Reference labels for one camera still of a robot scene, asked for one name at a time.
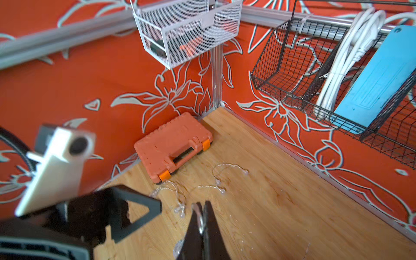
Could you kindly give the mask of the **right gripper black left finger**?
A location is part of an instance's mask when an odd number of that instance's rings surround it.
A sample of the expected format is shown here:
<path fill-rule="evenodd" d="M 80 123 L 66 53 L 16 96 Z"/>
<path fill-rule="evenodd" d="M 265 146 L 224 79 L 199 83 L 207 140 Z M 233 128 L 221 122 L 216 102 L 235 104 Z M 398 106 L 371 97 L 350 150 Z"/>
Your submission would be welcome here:
<path fill-rule="evenodd" d="M 178 260 L 202 260 L 204 258 L 204 217 L 201 203 L 192 204 L 192 216 L 183 239 Z"/>

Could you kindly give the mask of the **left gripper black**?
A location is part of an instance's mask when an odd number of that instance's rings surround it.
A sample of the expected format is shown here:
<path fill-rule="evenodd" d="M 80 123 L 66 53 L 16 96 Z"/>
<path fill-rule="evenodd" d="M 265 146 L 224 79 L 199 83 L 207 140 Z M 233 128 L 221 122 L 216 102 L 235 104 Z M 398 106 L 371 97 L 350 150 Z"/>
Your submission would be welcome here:
<path fill-rule="evenodd" d="M 131 222 L 129 202 L 144 206 L 149 212 Z M 119 243 L 159 216 L 162 202 L 125 185 L 117 185 L 108 191 L 65 201 L 55 209 L 52 214 L 53 230 L 96 247 L 106 241 L 106 226 L 110 225 L 112 240 Z"/>

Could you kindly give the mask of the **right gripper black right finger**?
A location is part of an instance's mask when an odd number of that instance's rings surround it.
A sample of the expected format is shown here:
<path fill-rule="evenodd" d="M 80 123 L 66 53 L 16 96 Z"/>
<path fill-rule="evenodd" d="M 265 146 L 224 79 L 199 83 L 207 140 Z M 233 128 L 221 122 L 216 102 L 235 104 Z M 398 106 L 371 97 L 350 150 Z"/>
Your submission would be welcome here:
<path fill-rule="evenodd" d="M 231 260 L 210 201 L 203 207 L 203 259 Z"/>

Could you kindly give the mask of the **clear bulb string lights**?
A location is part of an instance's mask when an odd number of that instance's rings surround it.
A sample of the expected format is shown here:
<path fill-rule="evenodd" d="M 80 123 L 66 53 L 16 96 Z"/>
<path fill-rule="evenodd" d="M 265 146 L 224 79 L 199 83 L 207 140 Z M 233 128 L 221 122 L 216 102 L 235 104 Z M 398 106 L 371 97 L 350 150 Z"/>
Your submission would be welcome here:
<path fill-rule="evenodd" d="M 211 175 L 214 179 L 213 184 L 195 186 L 190 191 L 188 191 L 188 193 L 192 193 L 196 189 L 215 189 L 215 190 L 219 191 L 221 194 L 225 194 L 226 193 L 226 188 L 222 186 L 221 179 L 220 179 L 220 175 L 224 171 L 224 169 L 222 169 L 217 174 L 215 174 L 215 169 L 218 168 L 218 167 L 222 167 L 222 166 L 239 169 L 245 176 L 248 176 L 250 174 L 247 169 L 241 167 L 238 164 L 223 162 L 223 163 L 217 164 L 211 170 Z M 157 198 L 158 194 L 162 190 L 168 190 L 168 191 L 172 191 L 172 192 L 175 193 L 177 207 L 175 208 L 174 212 L 178 213 L 181 218 L 184 218 L 186 216 L 186 202 L 187 202 L 187 200 L 186 200 L 186 196 L 184 195 L 184 193 L 181 192 L 181 190 L 179 189 L 179 184 L 177 184 L 175 182 L 172 182 L 172 181 L 167 181 L 166 184 L 162 184 L 161 187 L 155 188 L 149 195 L 150 195 L 151 198 Z M 180 251 L 183 249 L 184 244 L 185 244 L 185 238 L 182 238 L 181 240 L 179 240 L 176 243 L 176 245 L 173 249 L 175 258 L 178 258 L 180 256 Z"/>

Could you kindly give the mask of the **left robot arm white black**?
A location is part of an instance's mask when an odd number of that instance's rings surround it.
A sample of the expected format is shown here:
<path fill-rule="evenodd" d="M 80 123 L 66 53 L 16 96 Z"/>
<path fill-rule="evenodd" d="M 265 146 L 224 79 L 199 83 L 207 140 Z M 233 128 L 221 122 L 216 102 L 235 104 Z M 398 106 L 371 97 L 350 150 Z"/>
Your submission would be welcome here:
<path fill-rule="evenodd" d="M 91 260 L 107 227 L 119 243 L 162 212 L 160 200 L 124 185 L 79 195 L 94 133 L 43 125 L 33 151 L 5 129 L 1 140 L 33 173 L 14 217 L 1 222 L 2 259 Z"/>

